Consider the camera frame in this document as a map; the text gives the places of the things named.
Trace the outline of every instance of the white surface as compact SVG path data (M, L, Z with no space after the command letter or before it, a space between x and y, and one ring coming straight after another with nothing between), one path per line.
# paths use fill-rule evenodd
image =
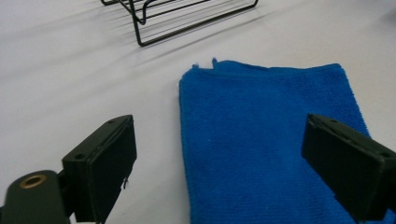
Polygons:
M138 159L108 223L189 223L177 83L213 57L340 63L372 137L396 149L396 1L260 0L144 49L118 15L126 12L99 0L0 1L0 204L16 178L62 170L61 158L102 123L133 114Z

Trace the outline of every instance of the folded towel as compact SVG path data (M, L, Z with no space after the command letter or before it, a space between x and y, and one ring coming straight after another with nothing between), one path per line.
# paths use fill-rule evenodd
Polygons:
M301 156L308 113L368 135L342 67L213 66L179 86L191 223L354 223Z

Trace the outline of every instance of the towel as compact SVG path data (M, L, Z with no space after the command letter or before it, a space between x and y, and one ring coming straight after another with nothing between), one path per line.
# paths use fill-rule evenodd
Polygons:
M308 113L368 135L339 64L214 60L183 76L179 103L191 224L354 223L301 156Z

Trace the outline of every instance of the blue towel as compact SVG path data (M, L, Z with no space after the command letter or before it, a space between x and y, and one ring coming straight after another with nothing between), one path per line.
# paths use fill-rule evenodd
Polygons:
M301 156L307 113L368 135L343 68L213 66L179 86L191 224L354 223Z

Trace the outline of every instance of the wire rack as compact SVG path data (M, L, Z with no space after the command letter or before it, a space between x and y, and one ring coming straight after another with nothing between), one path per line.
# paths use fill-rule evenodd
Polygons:
M259 0L101 0L121 4L131 15L144 47L254 8Z

